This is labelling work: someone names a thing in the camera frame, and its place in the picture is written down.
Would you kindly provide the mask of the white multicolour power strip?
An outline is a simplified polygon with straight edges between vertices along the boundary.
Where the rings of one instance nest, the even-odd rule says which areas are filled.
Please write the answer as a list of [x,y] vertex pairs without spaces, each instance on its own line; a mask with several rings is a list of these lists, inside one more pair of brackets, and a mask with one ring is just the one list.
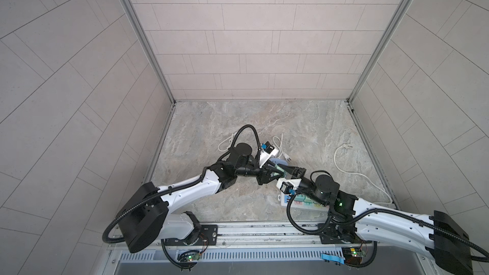
[[[290,196],[281,193],[278,196],[278,200],[281,206],[287,207],[290,201]],[[313,210],[313,211],[325,211],[325,212],[328,212],[329,210],[327,206],[322,206],[304,195],[296,196],[294,202],[291,205],[291,208],[302,209],[302,210]]]

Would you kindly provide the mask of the green charger plug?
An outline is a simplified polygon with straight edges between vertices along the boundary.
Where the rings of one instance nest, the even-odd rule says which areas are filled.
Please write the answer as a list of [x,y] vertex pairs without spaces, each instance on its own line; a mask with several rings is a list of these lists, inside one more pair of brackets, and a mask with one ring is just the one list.
[[287,173],[279,164],[276,164],[275,165],[275,169],[278,170],[278,171],[280,171],[283,174],[286,174]]

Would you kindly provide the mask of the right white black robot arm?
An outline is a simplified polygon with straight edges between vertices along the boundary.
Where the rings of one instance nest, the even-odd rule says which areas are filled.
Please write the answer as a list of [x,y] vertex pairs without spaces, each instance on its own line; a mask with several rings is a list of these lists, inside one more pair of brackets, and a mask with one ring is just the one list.
[[[473,262],[488,262],[488,251],[470,241],[468,234],[446,213],[432,215],[406,213],[383,208],[343,192],[327,171],[316,171],[316,179],[304,168],[277,165],[282,172],[277,187],[290,197],[286,214],[298,231],[344,243],[369,241],[386,243],[433,259],[452,274],[472,274]],[[298,196],[311,199],[328,209],[326,221],[309,230],[292,218]]]

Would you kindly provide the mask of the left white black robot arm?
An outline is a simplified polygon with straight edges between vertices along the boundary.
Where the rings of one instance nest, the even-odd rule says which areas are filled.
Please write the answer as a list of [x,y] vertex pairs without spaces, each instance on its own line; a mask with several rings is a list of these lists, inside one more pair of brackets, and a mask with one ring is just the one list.
[[200,222],[189,211],[179,215],[175,211],[228,189],[239,176],[255,178],[259,185],[280,179],[283,171],[272,162],[278,154],[275,146],[265,143],[253,156],[251,146],[239,143],[199,176],[169,186],[145,183],[107,226],[102,240],[106,244],[125,243],[131,253],[140,252],[158,239],[193,243],[201,232]]

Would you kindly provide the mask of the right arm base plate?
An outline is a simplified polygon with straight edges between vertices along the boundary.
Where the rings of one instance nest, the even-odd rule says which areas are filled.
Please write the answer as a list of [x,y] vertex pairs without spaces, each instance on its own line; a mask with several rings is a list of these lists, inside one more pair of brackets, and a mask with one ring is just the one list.
[[322,244],[360,244],[365,241],[357,235],[354,225],[341,226],[330,224],[319,234]]

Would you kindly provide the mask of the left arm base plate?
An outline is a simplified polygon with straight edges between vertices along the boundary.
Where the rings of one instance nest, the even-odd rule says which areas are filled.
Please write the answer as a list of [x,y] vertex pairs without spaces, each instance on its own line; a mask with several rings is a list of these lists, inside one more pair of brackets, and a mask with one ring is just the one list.
[[215,246],[218,234],[218,225],[202,225],[197,232],[194,229],[185,239],[163,239],[166,246]]

